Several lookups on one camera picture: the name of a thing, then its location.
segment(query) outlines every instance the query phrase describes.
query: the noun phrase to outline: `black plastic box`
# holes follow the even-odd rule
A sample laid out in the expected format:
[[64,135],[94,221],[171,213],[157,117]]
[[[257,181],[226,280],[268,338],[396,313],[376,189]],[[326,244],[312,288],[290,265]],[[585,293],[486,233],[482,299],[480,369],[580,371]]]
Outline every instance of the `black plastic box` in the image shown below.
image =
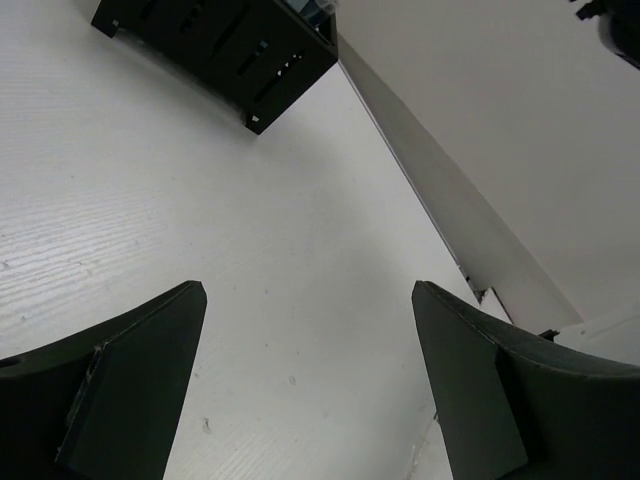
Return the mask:
[[239,106],[260,134],[338,61],[335,15],[318,30],[282,0],[102,0],[124,28]]

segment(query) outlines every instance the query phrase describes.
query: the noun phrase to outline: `floor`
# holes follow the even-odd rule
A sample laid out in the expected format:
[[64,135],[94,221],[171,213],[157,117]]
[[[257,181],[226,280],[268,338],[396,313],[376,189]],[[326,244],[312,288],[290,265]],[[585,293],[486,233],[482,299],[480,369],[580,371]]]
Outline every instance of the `floor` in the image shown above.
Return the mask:
[[166,479],[407,478],[413,283],[475,300],[344,74],[257,138],[96,5],[0,0],[0,358],[201,280]]

